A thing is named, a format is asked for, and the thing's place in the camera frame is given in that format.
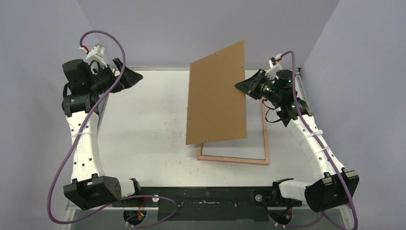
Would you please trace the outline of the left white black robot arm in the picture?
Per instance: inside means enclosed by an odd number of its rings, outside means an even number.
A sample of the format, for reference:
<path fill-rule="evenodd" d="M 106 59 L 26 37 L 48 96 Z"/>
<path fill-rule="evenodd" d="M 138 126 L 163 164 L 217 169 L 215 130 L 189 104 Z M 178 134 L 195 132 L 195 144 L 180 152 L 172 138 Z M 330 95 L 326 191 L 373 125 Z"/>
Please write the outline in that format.
<path fill-rule="evenodd" d="M 138 206 L 143 193 L 135 178 L 119 181 L 107 176 L 99 155 L 98 132 L 101 124 L 101 96 L 114 85 L 117 75 L 109 66 L 96 61 L 74 59 L 62 65 L 67 83 L 63 89 L 62 109 L 69 125 L 73 148 L 71 182 L 63 187 L 65 197 L 82 210 L 125 200 Z"/>

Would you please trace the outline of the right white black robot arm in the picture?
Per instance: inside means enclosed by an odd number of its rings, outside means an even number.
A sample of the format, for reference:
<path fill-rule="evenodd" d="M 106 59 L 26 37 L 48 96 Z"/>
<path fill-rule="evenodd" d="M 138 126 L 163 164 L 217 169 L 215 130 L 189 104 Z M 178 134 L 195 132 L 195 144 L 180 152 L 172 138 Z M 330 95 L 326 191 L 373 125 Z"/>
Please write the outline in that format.
<path fill-rule="evenodd" d="M 278 206 L 287 201 L 303 202 L 316 213 L 349 204 L 359 176 L 354 170 L 348 170 L 327 145 L 309 106 L 298 96 L 292 71 L 279 70 L 271 80 L 260 69 L 252 77 L 236 83 L 235 88 L 274 106 L 279 121 L 296 138 L 314 175 L 310 182 L 293 178 L 273 182 L 272 202 Z"/>

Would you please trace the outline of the brown cardboard backing board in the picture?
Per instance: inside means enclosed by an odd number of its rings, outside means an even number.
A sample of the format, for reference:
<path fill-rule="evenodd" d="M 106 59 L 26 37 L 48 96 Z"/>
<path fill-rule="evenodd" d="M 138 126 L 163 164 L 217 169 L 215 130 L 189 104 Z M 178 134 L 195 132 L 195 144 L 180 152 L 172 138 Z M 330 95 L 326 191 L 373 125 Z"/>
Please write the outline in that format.
<path fill-rule="evenodd" d="M 246 97 L 235 88 L 243 80 L 243 40 L 190 64 L 187 145 L 247 137 Z"/>

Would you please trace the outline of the pink wooden picture frame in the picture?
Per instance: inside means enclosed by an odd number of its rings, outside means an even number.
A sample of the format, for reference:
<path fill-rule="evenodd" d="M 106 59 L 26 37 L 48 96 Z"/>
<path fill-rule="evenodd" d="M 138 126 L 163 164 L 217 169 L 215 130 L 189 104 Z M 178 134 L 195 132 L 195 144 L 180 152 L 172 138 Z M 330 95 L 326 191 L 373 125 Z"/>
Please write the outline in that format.
<path fill-rule="evenodd" d="M 253 164 L 253 165 L 269 165 L 270 164 L 270 147 L 269 147 L 269 135 L 268 135 L 268 125 L 265 121 L 266 107 L 262 104 L 262 117 L 263 122 L 263 134 L 264 134 L 264 150 L 265 150 L 265 159 L 256 160 L 256 159 L 245 159 L 245 158 L 236 158 L 236 157 L 219 157 L 219 156 L 204 156 L 203 155 L 203 145 L 207 143 L 202 143 L 198 145 L 197 150 L 197 159 L 200 161 L 217 161 L 217 162 L 227 162 L 227 163 L 240 163 L 240 164 Z"/>

